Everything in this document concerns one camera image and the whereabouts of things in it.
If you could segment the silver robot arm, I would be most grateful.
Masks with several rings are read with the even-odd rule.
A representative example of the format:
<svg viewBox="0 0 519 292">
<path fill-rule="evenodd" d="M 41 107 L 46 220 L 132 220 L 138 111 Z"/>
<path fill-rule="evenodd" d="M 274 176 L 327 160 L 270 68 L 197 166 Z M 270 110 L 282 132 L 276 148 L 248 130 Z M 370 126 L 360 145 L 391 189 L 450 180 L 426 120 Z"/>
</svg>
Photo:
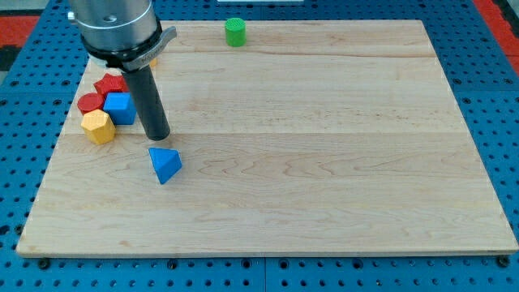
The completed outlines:
<svg viewBox="0 0 519 292">
<path fill-rule="evenodd" d="M 103 66 L 138 71 L 177 36 L 163 29 L 152 0 L 70 0 L 68 19 L 76 24 L 88 53 Z"/>
</svg>

